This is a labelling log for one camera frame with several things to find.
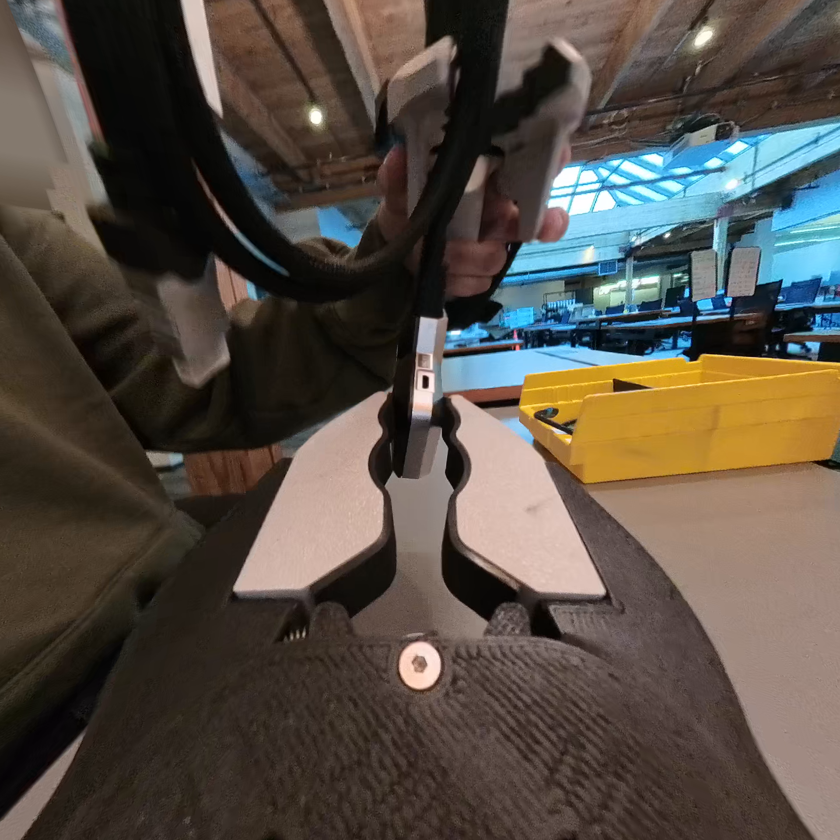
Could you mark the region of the skylight window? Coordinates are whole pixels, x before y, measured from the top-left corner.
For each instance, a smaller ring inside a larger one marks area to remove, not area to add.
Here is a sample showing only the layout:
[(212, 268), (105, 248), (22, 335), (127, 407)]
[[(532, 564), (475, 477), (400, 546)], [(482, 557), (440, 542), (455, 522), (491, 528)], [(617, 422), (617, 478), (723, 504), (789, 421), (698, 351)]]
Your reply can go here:
[(548, 206), (570, 215), (596, 214), (621, 207), (662, 203), (688, 195), (700, 185), (706, 191), (748, 152), (769, 138), (759, 134), (736, 140), (717, 153), (706, 153), (699, 163), (668, 167), (663, 152), (567, 165), (555, 178)]

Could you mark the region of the white paper board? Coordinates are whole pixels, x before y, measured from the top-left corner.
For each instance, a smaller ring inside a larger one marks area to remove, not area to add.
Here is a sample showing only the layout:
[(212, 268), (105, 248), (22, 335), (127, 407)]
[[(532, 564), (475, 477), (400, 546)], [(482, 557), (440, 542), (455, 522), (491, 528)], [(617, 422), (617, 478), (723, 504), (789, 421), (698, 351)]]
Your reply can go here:
[(693, 302), (709, 300), (718, 294), (718, 254), (713, 248), (690, 253), (689, 286)]
[(755, 292), (760, 275), (762, 249), (738, 246), (732, 249), (727, 271), (726, 296), (749, 298)]

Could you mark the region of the yellow plastic bin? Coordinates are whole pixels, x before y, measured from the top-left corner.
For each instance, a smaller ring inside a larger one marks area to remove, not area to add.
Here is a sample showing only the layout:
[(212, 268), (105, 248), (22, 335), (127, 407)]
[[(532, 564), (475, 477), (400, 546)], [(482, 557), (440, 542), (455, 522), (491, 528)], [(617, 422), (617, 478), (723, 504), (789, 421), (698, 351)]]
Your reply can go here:
[[(533, 418), (576, 418), (572, 435)], [(526, 376), (520, 420), (585, 484), (829, 459), (839, 365), (704, 354)]]

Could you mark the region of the grey table with brown edge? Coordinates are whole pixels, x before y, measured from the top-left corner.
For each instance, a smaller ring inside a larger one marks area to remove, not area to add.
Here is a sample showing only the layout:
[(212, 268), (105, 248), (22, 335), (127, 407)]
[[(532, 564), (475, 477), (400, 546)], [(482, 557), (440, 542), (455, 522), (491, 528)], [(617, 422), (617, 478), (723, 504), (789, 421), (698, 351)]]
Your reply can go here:
[(477, 404), (517, 402), (526, 376), (554, 371), (573, 371), (636, 361), (663, 361), (687, 357), (677, 350), (645, 356), (571, 346), (547, 349), (472, 353), (446, 358), (442, 366), (445, 395), (461, 394)]

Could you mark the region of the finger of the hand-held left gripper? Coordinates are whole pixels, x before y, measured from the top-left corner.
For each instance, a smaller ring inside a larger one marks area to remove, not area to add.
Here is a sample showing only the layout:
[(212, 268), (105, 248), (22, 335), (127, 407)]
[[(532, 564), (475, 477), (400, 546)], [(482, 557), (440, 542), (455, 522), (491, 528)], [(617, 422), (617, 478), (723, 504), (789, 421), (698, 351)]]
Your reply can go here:
[(492, 143), (500, 152), (499, 194), (518, 208), (514, 242), (538, 239), (565, 145), (579, 128), (592, 74), (583, 55), (564, 38), (551, 38), (521, 78), (497, 95)]
[(444, 138), (445, 116), (453, 97), (457, 46), (444, 36), (407, 61), (386, 89), (388, 123), (406, 150), (406, 208), (412, 213)]

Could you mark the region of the black office chair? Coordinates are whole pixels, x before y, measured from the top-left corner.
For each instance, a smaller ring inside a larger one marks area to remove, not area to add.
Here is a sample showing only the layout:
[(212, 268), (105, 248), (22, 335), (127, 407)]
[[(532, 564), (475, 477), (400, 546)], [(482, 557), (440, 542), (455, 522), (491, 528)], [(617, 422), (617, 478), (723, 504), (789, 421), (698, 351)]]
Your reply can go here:
[(780, 292), (779, 280), (760, 284), (752, 295), (733, 298), (724, 320), (696, 321), (682, 354), (688, 361), (704, 354), (760, 358), (770, 341)]

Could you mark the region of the grey port switch box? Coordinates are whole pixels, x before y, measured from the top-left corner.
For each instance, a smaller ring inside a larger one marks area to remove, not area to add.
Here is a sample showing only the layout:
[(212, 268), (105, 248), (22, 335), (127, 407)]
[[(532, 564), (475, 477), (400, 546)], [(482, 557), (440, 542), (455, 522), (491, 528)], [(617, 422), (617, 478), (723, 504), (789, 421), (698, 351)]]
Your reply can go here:
[(418, 317), (401, 338), (392, 388), (395, 474), (418, 480), (430, 472), (441, 438), (446, 316)]

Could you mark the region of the ceiling projector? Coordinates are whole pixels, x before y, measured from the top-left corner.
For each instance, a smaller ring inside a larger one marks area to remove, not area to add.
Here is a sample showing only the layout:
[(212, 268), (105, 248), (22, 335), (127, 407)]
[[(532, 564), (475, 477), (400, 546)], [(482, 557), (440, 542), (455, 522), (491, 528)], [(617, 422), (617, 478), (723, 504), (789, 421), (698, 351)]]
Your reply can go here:
[(698, 165), (734, 143), (739, 132), (739, 126), (731, 121), (685, 132), (668, 147), (665, 162), (671, 167)]

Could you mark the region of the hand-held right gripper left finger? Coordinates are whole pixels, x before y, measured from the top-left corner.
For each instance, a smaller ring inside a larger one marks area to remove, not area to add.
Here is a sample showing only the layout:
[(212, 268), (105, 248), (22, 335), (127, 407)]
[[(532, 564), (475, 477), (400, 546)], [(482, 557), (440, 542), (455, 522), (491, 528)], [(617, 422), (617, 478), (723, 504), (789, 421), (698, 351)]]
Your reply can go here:
[(234, 584), (239, 600), (295, 601), (307, 612), (332, 602), (357, 614), (389, 588), (390, 397), (367, 397), (299, 448)]

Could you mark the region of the person's left hand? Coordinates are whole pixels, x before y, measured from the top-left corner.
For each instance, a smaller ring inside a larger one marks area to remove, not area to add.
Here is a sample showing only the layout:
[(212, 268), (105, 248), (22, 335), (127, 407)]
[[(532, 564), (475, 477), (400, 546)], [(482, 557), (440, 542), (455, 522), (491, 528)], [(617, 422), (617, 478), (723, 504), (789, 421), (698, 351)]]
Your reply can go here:
[[(377, 173), (381, 204), (375, 220), (386, 243), (396, 238), (408, 219), (406, 152), (394, 145)], [(495, 176), (486, 187), (479, 235), (476, 240), (452, 239), (446, 244), (445, 296), (470, 298), (488, 291), (508, 258), (508, 244), (522, 242), (520, 209), (497, 188)]]

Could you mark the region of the person's left forearm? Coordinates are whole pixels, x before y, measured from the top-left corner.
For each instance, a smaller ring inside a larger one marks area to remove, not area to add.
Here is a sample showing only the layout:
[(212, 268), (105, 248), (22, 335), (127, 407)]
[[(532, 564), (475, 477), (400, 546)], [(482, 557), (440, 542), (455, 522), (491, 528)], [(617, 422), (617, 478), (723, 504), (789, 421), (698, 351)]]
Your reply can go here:
[(230, 362), (208, 383), (192, 388), (154, 367), (147, 444), (185, 454), (273, 445), (386, 391), (415, 286), (400, 266), (342, 301), (238, 304)]

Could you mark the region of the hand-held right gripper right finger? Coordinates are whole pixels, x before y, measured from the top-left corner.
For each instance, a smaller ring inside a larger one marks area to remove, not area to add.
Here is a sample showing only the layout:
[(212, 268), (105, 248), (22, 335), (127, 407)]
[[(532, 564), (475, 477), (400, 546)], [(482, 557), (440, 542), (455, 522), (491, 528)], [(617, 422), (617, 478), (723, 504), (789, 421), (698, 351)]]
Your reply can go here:
[(604, 602), (606, 584), (537, 451), (460, 395), (446, 398), (443, 429), (451, 594), (487, 621), (506, 603), (534, 617), (554, 603)]

